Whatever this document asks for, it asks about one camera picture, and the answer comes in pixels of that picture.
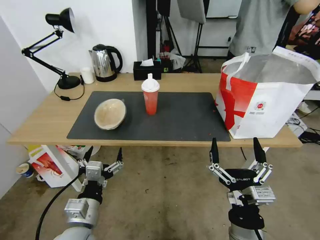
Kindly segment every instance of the black desk lamp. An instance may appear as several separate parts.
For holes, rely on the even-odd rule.
[[[39,42],[36,42],[35,44],[31,45],[30,47],[24,48],[22,50],[22,54],[25,55],[28,58],[31,58],[32,60],[36,61],[37,63],[40,63],[42,66],[45,66],[46,68],[49,68],[51,71],[54,71],[55,73],[60,75],[60,79],[58,81],[58,87],[61,89],[71,89],[80,84],[80,79],[76,76],[69,76],[66,74],[66,71],[54,67],[52,65],[49,65],[48,63],[40,60],[39,58],[35,57],[34,54],[36,52],[39,52],[43,48],[49,46],[50,44],[58,41],[62,38],[63,31],[60,29],[60,26],[63,26],[65,29],[67,29],[70,32],[74,33],[74,29],[72,27],[72,24],[74,23],[74,16],[71,8],[64,9],[60,14],[47,14],[46,15],[46,22],[53,26],[54,29],[56,29],[53,33],[51,33],[49,36],[41,39]],[[44,40],[52,37],[53,35],[56,35],[58,38],[52,40],[51,42],[39,46],[38,44],[43,42]]]

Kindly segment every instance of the wooden bowl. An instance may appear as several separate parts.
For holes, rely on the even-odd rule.
[[[117,128],[127,113],[126,105],[119,99],[108,99],[99,104],[94,112],[95,124],[103,130]]]

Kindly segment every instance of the electric kettle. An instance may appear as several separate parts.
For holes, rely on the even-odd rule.
[[[117,73],[119,73],[122,68],[122,57],[115,47],[98,44],[94,46],[92,50],[89,50],[89,53],[98,81],[110,82],[116,79]],[[117,54],[119,59],[120,64],[117,68],[112,53]]]

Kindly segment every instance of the lamp shade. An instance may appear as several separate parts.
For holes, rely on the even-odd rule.
[[[74,33],[74,28],[72,26],[74,23],[74,16],[71,8],[62,10],[60,14],[46,14],[46,21],[52,26],[62,26]]]

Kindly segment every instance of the red plastic cup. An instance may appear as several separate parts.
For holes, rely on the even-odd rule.
[[[159,88],[159,83],[152,78],[152,73],[149,73],[148,78],[141,85],[146,111],[149,115],[155,115],[157,112]]]
[[[146,105],[146,111],[149,115],[155,115],[157,112],[158,104],[158,91],[155,92],[143,92],[144,103]]]

